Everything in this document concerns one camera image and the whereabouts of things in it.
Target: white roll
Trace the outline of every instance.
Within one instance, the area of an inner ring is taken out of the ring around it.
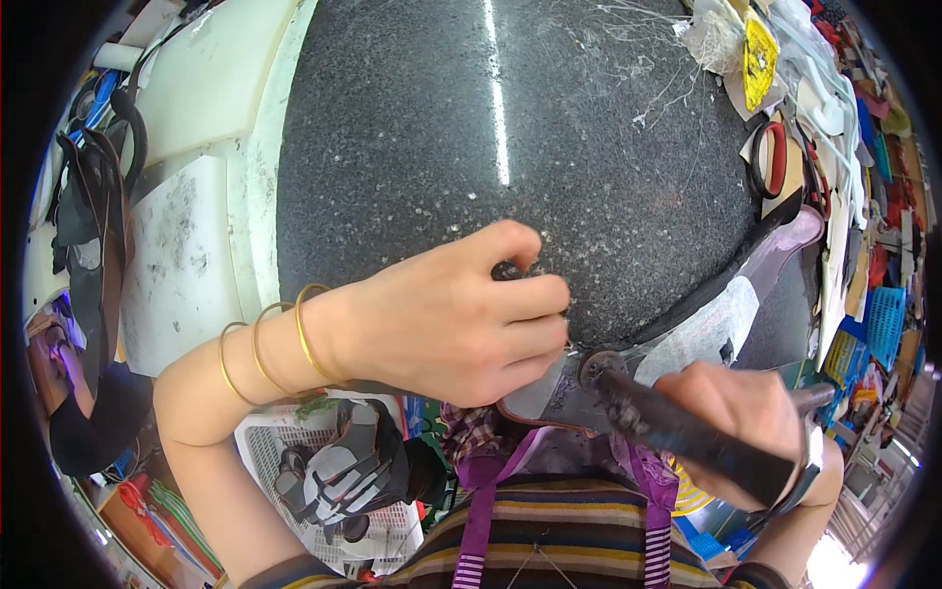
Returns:
[[[138,62],[140,54],[143,52],[144,50],[140,47],[105,43],[95,54],[95,59],[91,63],[96,68],[111,68],[122,72],[130,72],[134,69],[134,64]]]

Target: speckled stone surface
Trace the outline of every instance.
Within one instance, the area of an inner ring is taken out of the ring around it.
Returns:
[[[279,165],[285,299],[513,218],[543,234],[534,271],[569,281],[571,336],[594,345],[722,269],[757,214],[748,132],[670,23],[630,6],[320,0]]]

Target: striped shirt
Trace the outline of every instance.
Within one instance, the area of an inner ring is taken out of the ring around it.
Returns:
[[[481,587],[624,589],[644,586],[647,499],[634,483],[517,476],[497,489],[491,535],[480,568]],[[314,556],[272,567],[242,589],[334,587],[451,587],[470,501],[444,518],[397,572],[360,583],[339,577]],[[722,587],[683,534],[671,532],[672,587]],[[734,571],[727,587],[780,589],[787,582],[763,564]]]

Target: watch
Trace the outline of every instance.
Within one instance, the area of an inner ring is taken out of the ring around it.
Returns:
[[[820,425],[811,423],[807,418],[803,419],[802,423],[804,424],[805,435],[804,470],[802,470],[788,494],[763,514],[765,519],[784,515],[798,505],[811,487],[811,483],[818,478],[821,469],[824,468],[824,433],[821,431]]]

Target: person's right hand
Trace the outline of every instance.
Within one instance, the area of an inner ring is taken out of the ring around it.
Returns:
[[[495,402],[543,376],[566,343],[562,278],[491,277],[505,259],[526,271],[540,248],[529,227],[494,223],[315,297],[305,304],[306,329],[334,377],[461,407]]]
[[[654,388],[725,434],[795,463],[804,458],[804,429],[777,372],[732,370],[694,362],[677,374],[660,377]],[[691,482],[710,495],[746,511],[771,507],[760,505],[726,478],[683,458],[678,460]],[[796,478],[797,467],[782,496]]]

